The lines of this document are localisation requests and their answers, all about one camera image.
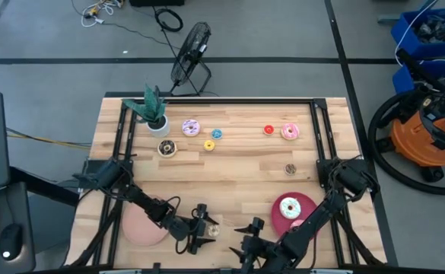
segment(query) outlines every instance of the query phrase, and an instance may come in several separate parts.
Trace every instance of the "floor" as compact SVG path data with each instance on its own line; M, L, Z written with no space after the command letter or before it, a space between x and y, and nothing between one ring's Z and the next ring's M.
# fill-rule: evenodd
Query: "floor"
M74 3L81 10L94 0ZM377 24L377 16L415 10L421 3L186 0L184 6L173 7L186 27L169 37L179 46L194 23L206 21L211 26L205 57L213 77L207 91L220 96L347 97L353 113L361 111L367 128L375 109L394 94L391 77L399 68L393 64L396 43L390 26ZM329 22L330 6L342 38L340 56ZM445 7L445 0L437 7ZM145 14L127 3L102 18L164 41L152 10L137 10ZM349 75L339 63L343 53ZM164 59L144 59L148 57ZM107 91L142 91L145 83L170 88L172 60L167 57L167 46L118 27L83 28L68 0L0 0L0 91L12 129L89 142ZM192 80L201 83L203 77L197 69ZM189 93L190 88L186 84L177 92ZM355 116L354 121L359 125L361 118ZM57 181L78 172L87 157L86 151L23 139L9 139L9 154L12 165ZM445 196L411 190L379 168L377 175L396 252L391 263L445 269ZM42 251L37 270L56 268L65 258L74 210L37 196L30 197L30 204L36 249Z

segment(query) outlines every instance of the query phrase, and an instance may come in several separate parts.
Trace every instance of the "electric fan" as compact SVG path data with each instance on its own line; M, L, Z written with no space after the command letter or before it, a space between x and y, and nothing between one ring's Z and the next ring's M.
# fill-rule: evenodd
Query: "electric fan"
M178 52L178 56L176 57L177 60L171 70L173 87L171 88L170 93L172 93L176 87L185 84L185 82L189 80L190 75L199 63L208 73L207 78L198 93L204 91L208 80L212 76L210 69L208 69L202 62L202 55L207 49L207 42L210 35L211 31L207 23L198 22L193 26L189 35L186 37L185 42L183 42L183 45Z

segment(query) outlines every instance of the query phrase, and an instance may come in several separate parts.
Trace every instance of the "blue donut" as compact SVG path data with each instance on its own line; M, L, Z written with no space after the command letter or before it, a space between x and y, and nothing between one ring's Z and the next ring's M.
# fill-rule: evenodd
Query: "blue donut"
M219 140L220 138L222 138L222 131L220 129L212 130L212 138L214 140Z

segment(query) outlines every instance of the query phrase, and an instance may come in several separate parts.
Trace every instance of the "blue container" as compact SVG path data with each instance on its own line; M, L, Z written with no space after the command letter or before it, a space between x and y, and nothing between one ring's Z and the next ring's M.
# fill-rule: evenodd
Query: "blue container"
M391 35L396 43L402 39L405 30L420 11L410 11L402 13L398 23L392 28ZM411 56L415 58L428 58L445 56L445 42L442 43L422 43L413 32L413 27L420 27L423 22L428 20L428 15L438 15L445 19L445 8L427 10L413 23L413 26L408 30L399 45L400 48L405 49Z
M421 64L421 67L437 79L445 77L445 61L425 61ZM403 65L393 75L393 85L397 94L415 89L412 75L406 65Z

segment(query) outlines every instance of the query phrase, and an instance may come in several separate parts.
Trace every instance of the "green leaves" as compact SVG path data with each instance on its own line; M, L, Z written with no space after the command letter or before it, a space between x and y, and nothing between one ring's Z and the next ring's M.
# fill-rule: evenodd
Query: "green leaves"
M160 98L160 90L155 86L153 91L148 85L145 90L145 104L137 104L131 99L122 99L122 102L132 111L136 112L142 119L140 123L157 123L164 115L164 98Z

